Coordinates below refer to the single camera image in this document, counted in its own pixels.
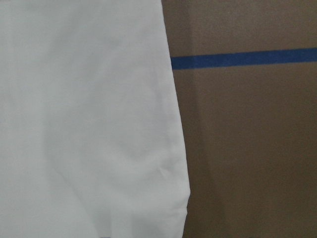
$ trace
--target cardboard box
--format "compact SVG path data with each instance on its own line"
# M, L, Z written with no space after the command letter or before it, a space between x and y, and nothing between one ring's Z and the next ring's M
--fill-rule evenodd
M317 47L314 0L163 0L172 57ZM317 63L174 71L184 238L317 236Z

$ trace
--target white cloth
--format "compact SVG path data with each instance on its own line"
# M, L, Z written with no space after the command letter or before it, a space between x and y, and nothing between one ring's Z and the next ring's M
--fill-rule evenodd
M0 237L180 238L159 0L0 1Z

